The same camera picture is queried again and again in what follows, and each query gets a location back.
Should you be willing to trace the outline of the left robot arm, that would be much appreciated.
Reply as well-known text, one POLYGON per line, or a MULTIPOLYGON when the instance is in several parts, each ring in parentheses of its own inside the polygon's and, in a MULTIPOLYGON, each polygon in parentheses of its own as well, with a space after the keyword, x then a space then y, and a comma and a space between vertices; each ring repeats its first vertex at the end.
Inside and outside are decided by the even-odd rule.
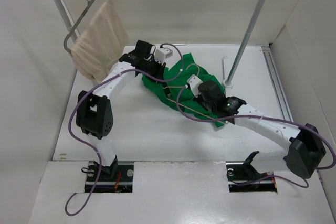
POLYGON ((88 136, 88 142, 101 156, 90 169, 95 172, 99 169, 100 176, 105 180, 114 179, 118 169, 112 140, 108 138, 114 122, 111 102, 138 75, 136 69, 163 79, 165 60, 172 55, 172 50, 162 46, 152 53, 152 47, 152 44, 139 40, 135 49, 123 54, 106 77, 107 80, 115 79, 89 94, 77 110, 76 125, 88 136))

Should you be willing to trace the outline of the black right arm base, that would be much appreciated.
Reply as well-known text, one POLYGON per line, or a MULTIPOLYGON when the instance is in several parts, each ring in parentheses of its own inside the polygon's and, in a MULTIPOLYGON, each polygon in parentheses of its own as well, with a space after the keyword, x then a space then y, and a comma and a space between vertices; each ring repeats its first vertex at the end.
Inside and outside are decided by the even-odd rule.
POLYGON ((226 176, 230 193, 276 193, 278 190, 274 178, 266 178, 256 182, 258 179, 273 174, 273 172, 258 173, 250 164, 244 165, 243 162, 226 163, 226 176))

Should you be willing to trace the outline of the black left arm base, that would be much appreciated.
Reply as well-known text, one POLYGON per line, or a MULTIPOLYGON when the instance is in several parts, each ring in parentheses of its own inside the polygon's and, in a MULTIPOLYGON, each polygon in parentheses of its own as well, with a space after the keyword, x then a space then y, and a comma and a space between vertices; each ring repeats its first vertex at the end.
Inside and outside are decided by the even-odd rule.
MULTIPOLYGON (((89 193, 93 188, 98 173, 98 164, 90 162, 81 172, 86 175, 84 190, 89 193)), ((116 171, 108 174, 102 169, 94 193, 132 193, 133 191, 134 162, 118 162, 116 171)))

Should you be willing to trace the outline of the pink wire hanger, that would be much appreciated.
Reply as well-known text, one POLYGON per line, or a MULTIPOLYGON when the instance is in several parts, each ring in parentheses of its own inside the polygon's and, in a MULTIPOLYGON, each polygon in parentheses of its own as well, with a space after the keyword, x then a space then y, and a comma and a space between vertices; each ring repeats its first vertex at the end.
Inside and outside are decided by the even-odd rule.
MULTIPOLYGON (((202 81, 212 80, 219 83, 214 75, 209 74, 203 67, 200 67, 194 61, 187 60, 179 77, 172 82, 157 83, 152 87, 152 91, 157 95, 159 100, 170 108, 177 110, 176 99, 183 85, 187 84, 187 80, 191 75, 197 75, 202 81)), ((210 120, 217 118, 211 111, 205 110, 197 102, 193 101, 193 94, 190 90, 185 90, 180 96, 179 103, 182 111, 194 115, 201 120, 210 120)))

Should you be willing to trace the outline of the green t shirt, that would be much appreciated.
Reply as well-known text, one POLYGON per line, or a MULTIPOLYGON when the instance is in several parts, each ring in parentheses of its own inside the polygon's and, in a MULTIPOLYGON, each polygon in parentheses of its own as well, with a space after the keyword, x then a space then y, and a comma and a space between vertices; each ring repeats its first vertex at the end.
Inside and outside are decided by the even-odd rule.
MULTIPOLYGON (((183 69, 179 77, 168 84, 161 82, 155 83, 146 76, 142 77, 143 85, 151 91, 163 104, 173 110, 177 110, 176 99, 181 88, 187 84, 187 80, 191 75, 198 76, 202 81, 214 81, 219 84, 217 78, 210 74, 203 66, 197 64, 191 53, 184 54, 183 60, 179 60, 175 65, 164 69, 164 79, 175 77, 180 69, 183 69)), ((211 111, 203 108, 196 101, 190 89, 182 92, 179 98, 180 108, 183 112, 192 114, 201 120, 209 120, 217 118, 211 111)))

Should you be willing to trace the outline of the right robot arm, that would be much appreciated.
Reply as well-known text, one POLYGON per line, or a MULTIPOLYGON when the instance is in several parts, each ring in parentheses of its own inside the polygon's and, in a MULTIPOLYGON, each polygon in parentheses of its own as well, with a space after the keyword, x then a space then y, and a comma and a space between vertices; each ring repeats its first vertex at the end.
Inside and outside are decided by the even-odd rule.
POLYGON ((295 126, 268 120, 266 114, 246 101, 226 96, 215 81, 191 77, 187 83, 194 101, 217 118, 225 118, 233 125, 252 130, 281 147, 278 152, 253 151, 244 160, 243 173, 247 178, 254 179, 262 173, 288 170, 298 177, 309 179, 324 158, 326 149, 316 136, 317 129, 314 126, 295 126))

